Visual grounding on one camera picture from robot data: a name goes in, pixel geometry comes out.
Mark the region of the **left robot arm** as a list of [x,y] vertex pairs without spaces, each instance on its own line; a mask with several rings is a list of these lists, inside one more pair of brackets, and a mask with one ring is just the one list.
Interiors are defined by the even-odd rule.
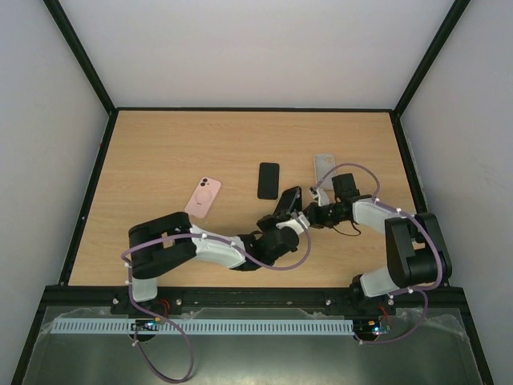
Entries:
[[156,298],[158,278],[186,262],[197,260],[235,271],[274,269],[276,261],[297,251],[306,225],[290,218],[267,216],[259,229],[232,237],[210,233],[190,222],[185,212],[156,218],[128,230],[131,294],[136,302]]

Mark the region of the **white phone case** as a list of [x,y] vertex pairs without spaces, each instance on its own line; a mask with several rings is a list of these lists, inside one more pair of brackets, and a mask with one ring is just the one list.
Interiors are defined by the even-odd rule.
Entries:
[[337,175],[333,170],[336,166],[336,159],[333,153],[317,153],[313,156],[313,166],[316,184],[325,191],[333,191],[332,178]]

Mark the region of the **black phone from white case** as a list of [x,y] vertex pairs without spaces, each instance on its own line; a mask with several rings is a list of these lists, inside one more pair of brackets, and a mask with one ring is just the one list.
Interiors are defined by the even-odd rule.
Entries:
[[279,192],[280,165],[278,163],[260,163],[257,197],[261,200],[276,200]]

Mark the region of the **pink cased phone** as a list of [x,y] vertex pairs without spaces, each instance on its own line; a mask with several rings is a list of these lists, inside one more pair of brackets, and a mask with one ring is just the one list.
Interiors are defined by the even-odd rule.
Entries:
[[221,182],[204,176],[196,186],[184,211],[197,218],[205,218],[221,189]]

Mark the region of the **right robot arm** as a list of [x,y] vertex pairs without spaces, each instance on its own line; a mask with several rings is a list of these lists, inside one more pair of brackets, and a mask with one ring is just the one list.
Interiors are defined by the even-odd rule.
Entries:
[[446,242],[433,213],[412,215],[370,194],[363,195],[351,173],[335,176],[332,185],[334,202],[319,184],[310,189],[314,202],[304,214],[312,228],[332,229],[348,221],[385,236],[386,264],[354,277],[350,285],[349,304],[355,312],[369,313],[378,297],[386,294],[436,289],[452,275]]

